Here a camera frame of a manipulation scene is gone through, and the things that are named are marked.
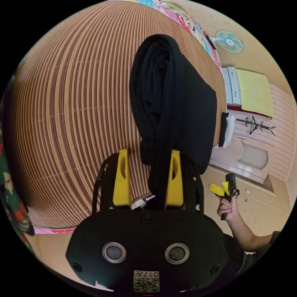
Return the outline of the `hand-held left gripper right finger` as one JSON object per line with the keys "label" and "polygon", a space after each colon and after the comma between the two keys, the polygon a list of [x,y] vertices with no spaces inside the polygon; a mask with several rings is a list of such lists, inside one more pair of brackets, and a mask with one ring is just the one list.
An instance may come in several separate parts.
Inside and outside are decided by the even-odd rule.
{"label": "hand-held left gripper right finger", "polygon": [[183,181],[180,163],[180,152],[172,150],[166,191],[166,207],[183,205]]}

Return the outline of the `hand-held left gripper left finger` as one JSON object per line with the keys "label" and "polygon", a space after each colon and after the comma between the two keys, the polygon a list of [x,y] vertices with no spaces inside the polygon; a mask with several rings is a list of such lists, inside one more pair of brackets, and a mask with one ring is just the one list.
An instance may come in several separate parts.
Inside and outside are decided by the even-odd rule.
{"label": "hand-held left gripper left finger", "polygon": [[116,207],[132,206],[128,149],[122,149],[118,153],[113,193],[113,204]]}

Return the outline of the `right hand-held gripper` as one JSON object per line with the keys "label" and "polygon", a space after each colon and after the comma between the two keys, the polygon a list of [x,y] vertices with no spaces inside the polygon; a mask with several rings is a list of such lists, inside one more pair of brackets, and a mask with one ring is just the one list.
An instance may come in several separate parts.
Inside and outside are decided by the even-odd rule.
{"label": "right hand-held gripper", "polygon": [[236,176],[234,173],[228,173],[225,176],[225,182],[220,187],[214,183],[209,183],[209,191],[215,195],[223,195],[223,198],[231,203],[233,197],[239,196],[239,189],[236,186]]}

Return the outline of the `person's right hand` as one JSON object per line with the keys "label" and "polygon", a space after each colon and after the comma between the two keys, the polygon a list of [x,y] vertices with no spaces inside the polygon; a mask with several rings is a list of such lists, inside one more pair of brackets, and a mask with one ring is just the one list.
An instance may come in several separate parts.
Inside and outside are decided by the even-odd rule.
{"label": "person's right hand", "polygon": [[217,209],[217,214],[222,220],[223,215],[225,215],[224,220],[227,222],[230,222],[234,217],[237,217],[239,215],[237,196],[233,196],[230,201],[226,198],[221,198]]}

